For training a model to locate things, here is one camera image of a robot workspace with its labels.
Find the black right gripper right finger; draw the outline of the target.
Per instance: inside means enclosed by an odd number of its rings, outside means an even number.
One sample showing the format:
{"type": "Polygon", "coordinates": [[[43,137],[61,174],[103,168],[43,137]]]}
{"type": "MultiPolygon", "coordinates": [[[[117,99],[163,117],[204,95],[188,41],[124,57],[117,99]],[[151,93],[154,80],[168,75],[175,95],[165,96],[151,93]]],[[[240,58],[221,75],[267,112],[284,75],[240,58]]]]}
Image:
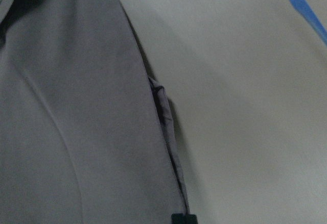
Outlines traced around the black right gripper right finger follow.
{"type": "Polygon", "coordinates": [[[186,215],[186,224],[198,224],[197,215],[187,214],[186,215]]]}

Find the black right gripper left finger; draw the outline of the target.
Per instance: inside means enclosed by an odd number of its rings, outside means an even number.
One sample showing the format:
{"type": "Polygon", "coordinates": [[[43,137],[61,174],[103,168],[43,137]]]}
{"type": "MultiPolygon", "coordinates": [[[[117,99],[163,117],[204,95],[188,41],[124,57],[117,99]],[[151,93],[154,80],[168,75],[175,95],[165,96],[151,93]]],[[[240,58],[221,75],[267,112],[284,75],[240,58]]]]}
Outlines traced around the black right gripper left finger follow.
{"type": "Polygon", "coordinates": [[[171,215],[171,224],[186,224],[183,213],[173,213],[171,215]]]}

